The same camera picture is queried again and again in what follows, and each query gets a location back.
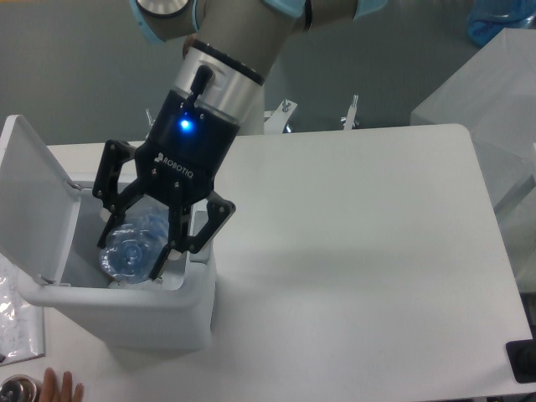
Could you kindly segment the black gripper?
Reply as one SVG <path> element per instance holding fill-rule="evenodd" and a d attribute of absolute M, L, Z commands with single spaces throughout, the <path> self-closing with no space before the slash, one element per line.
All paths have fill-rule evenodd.
<path fill-rule="evenodd" d="M 106 246 L 108 234 L 142 196 L 168 207 L 167 243 L 150 280 L 163 273 L 173 250 L 201 251 L 236 211 L 214 191 L 214 180 L 239 126 L 197 106 L 196 98 L 196 93 L 184 97 L 170 90 L 146 141 L 137 149 L 125 141 L 106 141 L 95 176 L 92 194 L 110 213 L 98 247 Z M 133 159 L 137 178 L 119 193 L 122 167 Z"/>

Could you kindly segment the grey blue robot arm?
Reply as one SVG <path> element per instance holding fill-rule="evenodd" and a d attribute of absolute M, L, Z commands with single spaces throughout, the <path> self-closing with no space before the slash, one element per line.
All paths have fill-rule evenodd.
<path fill-rule="evenodd" d="M 294 33 L 374 13 L 380 1 L 135 1 L 142 28 L 193 42 L 139 147 L 109 140 L 93 194 L 109 212 L 98 245 L 115 281 L 162 274 L 201 251 L 235 211 L 216 174 L 278 54 Z"/>

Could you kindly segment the person's hand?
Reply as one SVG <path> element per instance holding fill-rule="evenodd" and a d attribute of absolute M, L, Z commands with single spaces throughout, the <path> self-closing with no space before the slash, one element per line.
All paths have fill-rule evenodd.
<path fill-rule="evenodd" d="M 74 383 L 71 371 L 64 371 L 61 380 L 52 368 L 44 371 L 38 402 L 82 402 L 85 386 Z"/>

